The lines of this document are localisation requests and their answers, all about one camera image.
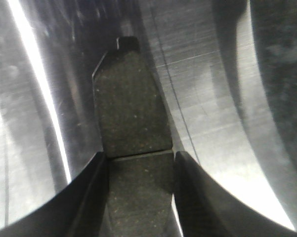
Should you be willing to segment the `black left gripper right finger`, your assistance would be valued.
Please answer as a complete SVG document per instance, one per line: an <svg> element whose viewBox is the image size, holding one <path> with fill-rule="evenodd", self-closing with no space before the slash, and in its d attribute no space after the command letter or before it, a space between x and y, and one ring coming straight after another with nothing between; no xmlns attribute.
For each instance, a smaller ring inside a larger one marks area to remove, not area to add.
<svg viewBox="0 0 297 237"><path fill-rule="evenodd" d="M175 154L174 199L185 237L297 237L232 196L185 151Z"/></svg>

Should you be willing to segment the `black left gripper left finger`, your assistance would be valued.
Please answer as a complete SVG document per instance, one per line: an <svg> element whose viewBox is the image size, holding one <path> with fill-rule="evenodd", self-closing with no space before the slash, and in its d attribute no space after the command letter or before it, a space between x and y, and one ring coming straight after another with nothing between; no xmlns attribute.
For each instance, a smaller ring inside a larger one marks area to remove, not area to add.
<svg viewBox="0 0 297 237"><path fill-rule="evenodd" d="M108 162L98 152L66 188L0 237L101 237L107 195Z"/></svg>

